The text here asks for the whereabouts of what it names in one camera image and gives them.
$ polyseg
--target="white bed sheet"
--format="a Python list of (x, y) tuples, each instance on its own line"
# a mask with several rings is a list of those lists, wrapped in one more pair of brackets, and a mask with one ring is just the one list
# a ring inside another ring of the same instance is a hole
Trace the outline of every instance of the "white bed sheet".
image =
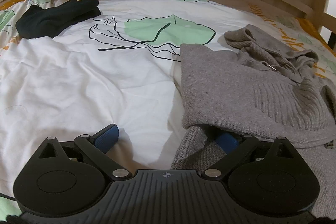
[(108, 156), (131, 172), (170, 168), (185, 133), (179, 43), (232, 50), (222, 35), (247, 24), (281, 38), (261, 17), (206, 0), (100, 0), (99, 9), (54, 39), (22, 39), (0, 53), (0, 193), (13, 196), (44, 138), (69, 141), (112, 122), (120, 138)]

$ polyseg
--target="knit sweater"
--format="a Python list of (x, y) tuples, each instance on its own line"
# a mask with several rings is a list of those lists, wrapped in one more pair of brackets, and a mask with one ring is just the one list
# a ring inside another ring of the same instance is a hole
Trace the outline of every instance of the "knit sweater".
[(336, 218), (336, 88), (317, 77), (312, 50), (295, 51), (259, 28), (225, 33), (232, 51), (181, 45), (182, 120), (187, 133), (172, 168), (205, 170), (225, 156), (210, 126), (260, 140), (287, 137), (320, 182), (313, 213)]

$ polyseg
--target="folded sweater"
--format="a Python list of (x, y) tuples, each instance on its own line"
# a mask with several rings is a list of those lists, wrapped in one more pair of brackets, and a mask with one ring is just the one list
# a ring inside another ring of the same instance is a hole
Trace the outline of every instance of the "folded sweater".
[(252, 25), (224, 36), (238, 54), (181, 45), (187, 133), (172, 168), (203, 171), (225, 156), (209, 126), (264, 141), (285, 136), (319, 180), (313, 214), (336, 218), (336, 149), (323, 146), (336, 138), (336, 88), (314, 74), (317, 54), (294, 51)]

